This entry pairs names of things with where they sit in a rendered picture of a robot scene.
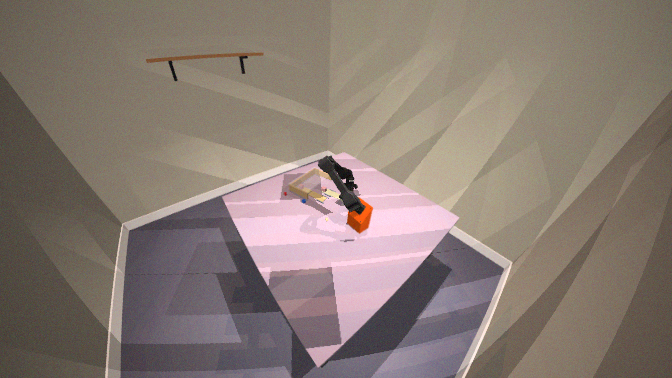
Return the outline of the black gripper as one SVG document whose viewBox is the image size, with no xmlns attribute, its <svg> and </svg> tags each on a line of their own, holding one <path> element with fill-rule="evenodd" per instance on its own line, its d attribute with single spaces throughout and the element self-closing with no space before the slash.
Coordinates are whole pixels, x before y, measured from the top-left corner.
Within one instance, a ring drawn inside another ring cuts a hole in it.
<svg viewBox="0 0 672 378">
<path fill-rule="evenodd" d="M 345 185 L 346 185 L 346 184 L 345 184 Z M 357 184 L 354 184 L 354 185 L 352 185 L 352 186 L 348 186 L 348 185 L 346 185 L 346 187 L 347 187 L 347 189 L 348 189 L 349 191 L 353 191 L 354 188 L 355 188 L 355 189 L 358 188 Z M 353 188 L 353 187 L 354 187 L 354 188 Z M 353 191 L 353 192 L 354 192 L 354 191 Z M 339 195 L 339 198 L 342 199 L 342 194 Z"/>
</svg>

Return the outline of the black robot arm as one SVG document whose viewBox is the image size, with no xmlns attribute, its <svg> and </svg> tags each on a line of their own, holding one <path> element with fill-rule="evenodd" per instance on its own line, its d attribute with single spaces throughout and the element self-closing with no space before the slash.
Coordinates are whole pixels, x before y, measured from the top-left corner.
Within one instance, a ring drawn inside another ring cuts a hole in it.
<svg viewBox="0 0 672 378">
<path fill-rule="evenodd" d="M 350 213 L 355 211 L 361 215 L 366 209 L 366 206 L 361 203 L 361 200 L 357 197 L 357 195 L 354 194 L 353 191 L 349 191 L 346 187 L 346 185 L 354 185 L 352 170 L 341 167 L 331 155 L 326 155 L 324 158 L 319 160 L 318 163 L 319 168 L 322 169 L 323 172 L 328 173 L 337 189 L 342 194 L 342 201 L 348 211 Z M 346 183 L 342 181 L 344 179 L 346 179 Z"/>
</svg>

